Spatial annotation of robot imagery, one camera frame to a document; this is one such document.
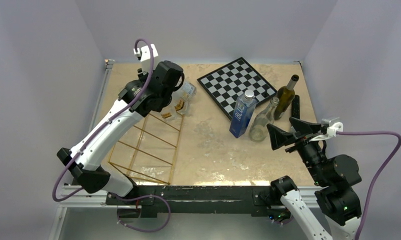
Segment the dark green wine bottle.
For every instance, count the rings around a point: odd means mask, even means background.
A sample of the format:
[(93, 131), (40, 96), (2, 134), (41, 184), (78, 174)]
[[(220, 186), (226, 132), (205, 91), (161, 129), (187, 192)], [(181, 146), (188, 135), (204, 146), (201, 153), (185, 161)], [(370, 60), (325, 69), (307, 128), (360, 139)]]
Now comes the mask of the dark green wine bottle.
[(291, 76), (287, 85), (282, 86), (276, 94), (276, 97), (279, 99), (279, 103), (274, 111), (274, 119), (279, 120), (282, 118), (283, 114), (288, 109), (289, 105), (292, 103), (295, 98), (295, 85), (297, 84), (300, 77), (297, 74)]

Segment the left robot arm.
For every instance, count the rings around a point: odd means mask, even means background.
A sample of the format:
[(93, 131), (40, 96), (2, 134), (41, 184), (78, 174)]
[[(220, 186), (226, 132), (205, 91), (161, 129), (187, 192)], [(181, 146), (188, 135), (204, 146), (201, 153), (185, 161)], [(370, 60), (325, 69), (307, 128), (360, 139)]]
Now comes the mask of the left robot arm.
[(104, 190), (126, 205), (138, 197), (134, 181), (118, 170), (106, 169), (103, 159), (122, 136), (150, 112), (160, 112), (172, 100), (172, 93), (184, 82), (184, 70), (164, 60), (152, 73), (137, 71), (138, 78), (128, 82), (118, 94), (109, 112), (81, 142), (72, 148), (62, 147), (58, 159), (89, 194)]

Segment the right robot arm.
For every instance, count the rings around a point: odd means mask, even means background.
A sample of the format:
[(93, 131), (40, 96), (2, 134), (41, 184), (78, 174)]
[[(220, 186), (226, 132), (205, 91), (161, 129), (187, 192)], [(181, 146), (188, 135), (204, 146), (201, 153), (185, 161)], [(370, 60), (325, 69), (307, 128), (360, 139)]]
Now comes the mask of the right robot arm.
[(271, 181), (269, 199), (284, 205), (310, 240), (353, 240), (362, 216), (360, 199), (352, 188), (362, 180), (358, 162), (346, 154), (326, 156), (326, 141), (343, 132), (343, 123), (338, 117), (322, 119), (321, 123), (295, 117), (290, 117), (289, 121), (294, 132), (267, 124), (271, 148), (277, 150), (285, 146), (285, 152), (299, 154), (314, 184), (321, 187), (314, 195), (330, 232), (311, 212), (289, 176)]

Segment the clear round glass bottle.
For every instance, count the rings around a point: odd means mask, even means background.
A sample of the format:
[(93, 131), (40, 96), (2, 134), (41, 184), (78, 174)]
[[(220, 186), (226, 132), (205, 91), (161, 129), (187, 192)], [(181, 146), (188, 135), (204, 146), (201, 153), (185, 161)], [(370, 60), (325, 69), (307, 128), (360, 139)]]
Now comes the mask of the clear round glass bottle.
[(269, 136), (267, 125), (274, 123), (274, 112), (279, 103), (279, 98), (273, 97), (267, 107), (255, 117), (248, 133), (251, 141), (259, 143)]

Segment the blue square Blu bottle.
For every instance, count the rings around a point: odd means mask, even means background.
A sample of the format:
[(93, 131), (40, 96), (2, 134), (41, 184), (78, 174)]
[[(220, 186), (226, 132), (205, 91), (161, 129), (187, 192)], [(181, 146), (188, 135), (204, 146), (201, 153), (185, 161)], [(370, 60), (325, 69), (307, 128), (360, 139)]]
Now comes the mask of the blue square Blu bottle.
[(250, 89), (237, 98), (229, 127), (235, 138), (241, 137), (246, 132), (257, 102), (254, 91)]

